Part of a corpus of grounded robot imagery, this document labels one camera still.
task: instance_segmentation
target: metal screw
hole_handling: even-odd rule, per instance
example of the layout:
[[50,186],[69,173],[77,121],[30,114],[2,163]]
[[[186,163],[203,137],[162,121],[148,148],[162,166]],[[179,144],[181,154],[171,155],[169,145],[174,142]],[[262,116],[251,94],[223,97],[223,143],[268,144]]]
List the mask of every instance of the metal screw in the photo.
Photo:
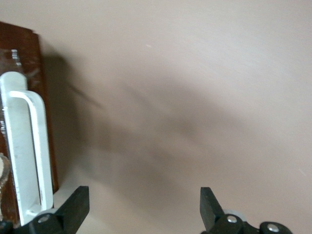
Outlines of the metal screw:
[[46,214],[45,216],[42,216],[39,220],[38,223],[43,223],[45,221],[47,221],[50,218],[49,214]]
[[274,232],[274,233],[279,232],[278,227],[277,227],[276,225],[272,224],[272,223],[268,224],[268,229],[269,229],[271,232]]
[[230,223],[237,223],[237,218],[233,215],[229,215],[227,219]]

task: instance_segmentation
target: wall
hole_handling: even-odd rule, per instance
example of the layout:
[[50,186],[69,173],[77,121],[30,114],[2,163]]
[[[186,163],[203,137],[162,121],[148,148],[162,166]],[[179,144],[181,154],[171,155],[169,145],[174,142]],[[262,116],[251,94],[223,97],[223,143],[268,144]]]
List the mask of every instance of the wall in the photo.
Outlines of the wall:
[[89,185],[80,233],[198,234],[210,186],[309,233],[311,18],[307,0],[3,0],[42,37],[56,204]]

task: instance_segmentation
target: white plastic handle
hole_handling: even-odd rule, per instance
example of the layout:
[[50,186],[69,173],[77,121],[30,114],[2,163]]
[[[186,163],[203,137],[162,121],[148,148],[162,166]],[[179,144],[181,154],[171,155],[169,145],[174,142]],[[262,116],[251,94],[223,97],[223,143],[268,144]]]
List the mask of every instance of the white plastic handle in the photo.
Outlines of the white plastic handle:
[[53,206],[44,102],[18,72],[0,76],[0,92],[21,225]]

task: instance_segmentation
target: wooden board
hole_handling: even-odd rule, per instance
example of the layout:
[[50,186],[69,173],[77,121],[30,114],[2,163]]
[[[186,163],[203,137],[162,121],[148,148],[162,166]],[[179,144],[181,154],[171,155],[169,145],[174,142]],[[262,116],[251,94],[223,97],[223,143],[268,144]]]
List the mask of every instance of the wooden board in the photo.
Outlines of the wooden board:
[[[43,74],[42,58],[39,46],[39,37],[32,30],[0,22],[0,75],[6,71],[19,71],[21,69],[14,64],[14,59],[7,58],[11,50],[17,50],[21,62],[21,68],[28,80],[28,89],[38,93],[45,103],[48,125],[49,150],[53,178],[53,191],[58,189],[54,148],[52,144],[51,118],[49,103],[47,100],[46,81]],[[9,158],[7,151],[6,134],[0,134],[0,153]],[[11,173],[7,182],[1,187],[1,213],[3,220],[11,220],[15,225],[19,223],[17,201]]]

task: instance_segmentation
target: clamp jaw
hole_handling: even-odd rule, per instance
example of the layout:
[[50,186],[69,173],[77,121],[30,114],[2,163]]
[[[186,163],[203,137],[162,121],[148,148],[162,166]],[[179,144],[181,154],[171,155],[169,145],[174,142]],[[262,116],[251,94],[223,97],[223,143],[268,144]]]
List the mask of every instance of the clamp jaw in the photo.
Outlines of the clamp jaw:
[[40,214],[16,229],[11,222],[1,221],[0,234],[75,234],[89,209],[89,188],[80,186],[54,214]]
[[200,190],[200,215],[206,228],[202,234],[292,234],[279,223],[263,222],[257,229],[234,214],[225,214],[210,188]]

